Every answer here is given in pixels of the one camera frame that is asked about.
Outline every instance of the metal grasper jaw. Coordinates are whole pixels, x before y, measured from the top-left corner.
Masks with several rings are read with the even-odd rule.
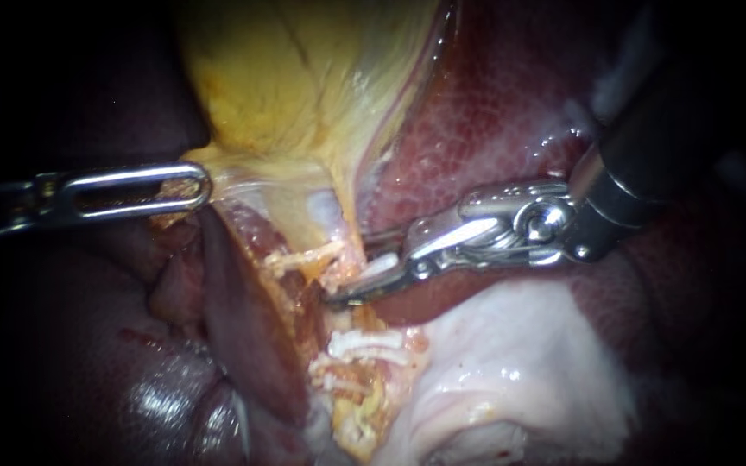
[[[157,198],[160,183],[188,180],[193,192]],[[117,167],[76,173],[42,173],[0,184],[0,236],[94,222],[194,211],[208,203],[212,180],[191,162]]]
[[[563,262],[555,239],[574,215],[562,181],[483,186],[455,205],[394,230],[398,262],[326,296],[334,305],[362,305],[458,268],[542,267]],[[387,235],[376,238],[388,244]]]

